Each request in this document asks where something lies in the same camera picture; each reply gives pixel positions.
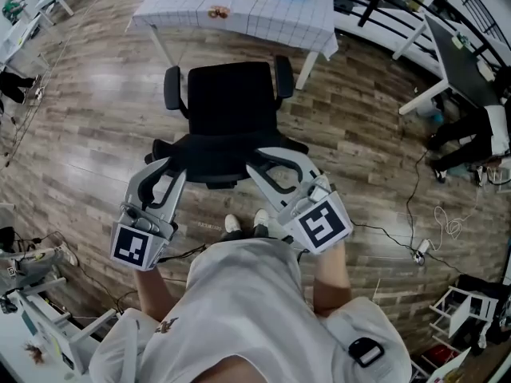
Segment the chair seat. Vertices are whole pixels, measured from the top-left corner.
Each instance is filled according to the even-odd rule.
[[[235,135],[273,129],[276,105],[267,62],[241,62],[190,70],[190,133]]]

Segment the shoe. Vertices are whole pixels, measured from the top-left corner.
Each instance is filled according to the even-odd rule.
[[[259,209],[254,217],[254,227],[265,226],[267,228],[269,222],[270,216],[268,215],[268,212],[263,208]]]
[[[234,231],[240,231],[241,225],[238,218],[233,214],[227,214],[225,216],[225,231],[227,233],[232,233]]]
[[[482,188],[484,185],[484,174],[486,173],[486,169],[482,166],[477,166],[476,170],[473,173],[473,177],[476,181],[476,185]]]
[[[442,184],[445,183],[447,171],[446,170],[437,170],[433,166],[431,166],[431,168],[433,169],[433,173],[434,173],[435,177],[437,178],[437,181]]]
[[[38,84],[38,82],[40,80],[41,80],[41,75],[40,74],[36,75],[35,78],[34,78],[34,83],[32,84],[32,86],[30,88],[32,89],[35,85]]]
[[[71,264],[73,267],[78,265],[78,258],[76,254],[74,254],[65,243],[62,243],[60,246],[56,248],[56,250],[60,250],[64,253],[64,260]]]

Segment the person sitting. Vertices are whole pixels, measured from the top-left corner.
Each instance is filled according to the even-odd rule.
[[[496,94],[503,98],[505,105],[490,105],[484,109],[475,109],[467,116],[452,124],[438,128],[428,140],[427,148],[437,151],[450,140],[460,140],[473,136],[472,140],[458,150],[432,160],[430,166],[440,183],[445,183],[450,168],[463,163],[473,163],[502,156],[509,152],[509,132],[511,132],[511,67],[503,67],[497,73],[493,83]]]
[[[12,23],[16,23],[18,21],[18,16],[25,9],[26,4],[22,2],[16,2],[15,0],[6,0],[3,6],[3,13],[7,17],[7,19]]]

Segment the chair armrest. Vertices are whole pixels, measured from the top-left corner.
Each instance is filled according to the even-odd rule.
[[[179,109],[181,99],[180,69],[178,66],[167,69],[164,79],[163,96],[165,108],[169,111]]]
[[[283,55],[275,55],[275,83],[277,85],[277,97],[291,98],[295,90],[293,68],[289,58]]]

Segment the grid tablecloth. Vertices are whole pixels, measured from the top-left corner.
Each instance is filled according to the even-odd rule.
[[[213,6],[230,10],[211,18]],[[236,31],[265,40],[323,53],[339,48],[334,32],[333,0],[145,0],[128,30],[191,26]]]

